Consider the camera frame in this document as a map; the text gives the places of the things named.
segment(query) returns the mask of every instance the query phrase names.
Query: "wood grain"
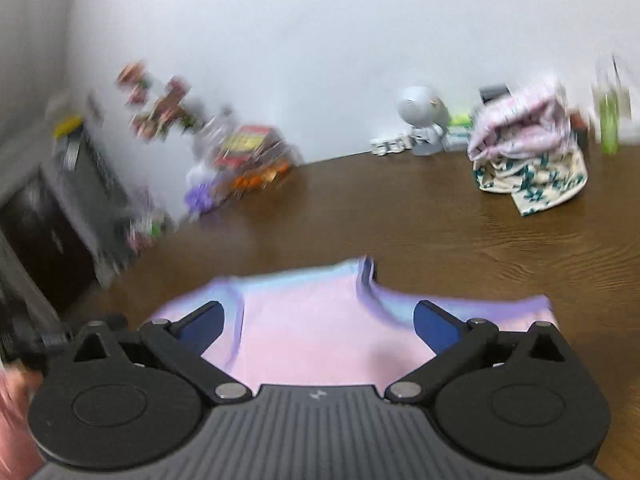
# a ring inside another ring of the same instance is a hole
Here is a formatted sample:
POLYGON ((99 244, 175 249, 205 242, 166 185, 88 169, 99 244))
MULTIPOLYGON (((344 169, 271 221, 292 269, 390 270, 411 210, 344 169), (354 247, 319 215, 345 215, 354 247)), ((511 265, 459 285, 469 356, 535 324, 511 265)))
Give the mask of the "wood grain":
POLYGON ((214 276, 322 266, 363 254, 412 293, 551 299, 613 422, 598 466, 640 476, 640 149, 588 160, 574 200, 521 218, 478 191, 464 155, 354 155, 295 170, 145 253, 95 301, 134 324, 214 276))

